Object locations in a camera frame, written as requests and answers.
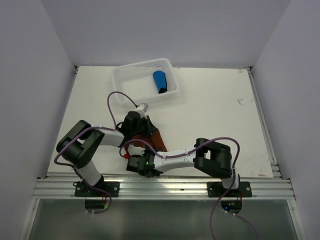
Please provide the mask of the white plastic basket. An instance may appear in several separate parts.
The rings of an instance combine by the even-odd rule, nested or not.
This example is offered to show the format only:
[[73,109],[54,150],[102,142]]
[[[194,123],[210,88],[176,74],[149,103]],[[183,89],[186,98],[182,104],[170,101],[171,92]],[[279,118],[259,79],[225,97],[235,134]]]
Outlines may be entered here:
[[[153,79],[155,71],[165,72],[167,91],[158,93]],[[180,90],[178,78],[170,61],[158,58],[121,65],[112,70],[113,90],[122,92],[136,103],[151,103],[173,97]]]

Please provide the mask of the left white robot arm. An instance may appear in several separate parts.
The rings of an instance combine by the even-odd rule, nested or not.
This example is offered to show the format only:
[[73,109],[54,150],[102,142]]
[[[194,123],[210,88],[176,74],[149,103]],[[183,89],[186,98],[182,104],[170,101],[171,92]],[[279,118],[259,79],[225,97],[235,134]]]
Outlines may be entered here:
[[98,172],[92,158],[99,146],[124,147],[129,152],[128,141],[135,147],[143,148],[147,144],[156,150],[167,151],[160,131],[155,127],[148,115],[142,110],[129,111],[124,120],[115,126],[93,127],[85,120],[78,121],[73,128],[58,142],[56,151],[58,155],[54,162],[62,157],[72,167],[75,173],[84,180],[86,190],[92,196],[99,196],[107,190],[104,177]]

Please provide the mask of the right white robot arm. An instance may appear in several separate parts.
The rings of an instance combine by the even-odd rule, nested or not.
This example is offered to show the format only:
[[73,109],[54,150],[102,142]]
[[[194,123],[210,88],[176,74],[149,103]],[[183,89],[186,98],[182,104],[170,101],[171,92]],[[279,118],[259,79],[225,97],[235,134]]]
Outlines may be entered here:
[[194,167],[212,178],[221,179],[227,196],[235,196],[241,190],[235,168],[241,148],[231,137],[197,138],[194,146],[169,152],[153,148],[140,139],[129,140],[126,145],[126,170],[129,172],[152,178],[174,169]]

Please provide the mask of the brown towel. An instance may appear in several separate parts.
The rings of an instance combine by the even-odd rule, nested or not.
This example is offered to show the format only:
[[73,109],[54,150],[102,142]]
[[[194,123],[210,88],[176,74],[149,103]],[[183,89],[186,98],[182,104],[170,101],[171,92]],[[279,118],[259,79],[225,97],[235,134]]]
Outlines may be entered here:
[[158,150],[161,152],[168,151],[158,128],[152,128],[151,130],[134,132],[133,136],[131,136],[129,140],[133,140],[133,141],[124,145],[124,149],[126,151],[128,151],[129,145],[134,145],[135,147],[141,147],[141,148],[148,148],[148,146],[142,141],[148,143],[155,150]]

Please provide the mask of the blue and grey towel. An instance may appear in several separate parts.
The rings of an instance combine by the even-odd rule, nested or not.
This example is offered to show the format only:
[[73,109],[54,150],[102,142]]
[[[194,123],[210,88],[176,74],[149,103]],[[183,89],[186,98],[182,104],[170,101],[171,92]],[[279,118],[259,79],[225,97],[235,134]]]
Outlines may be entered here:
[[154,83],[159,94],[165,93],[168,90],[167,79],[165,72],[157,70],[152,74]]

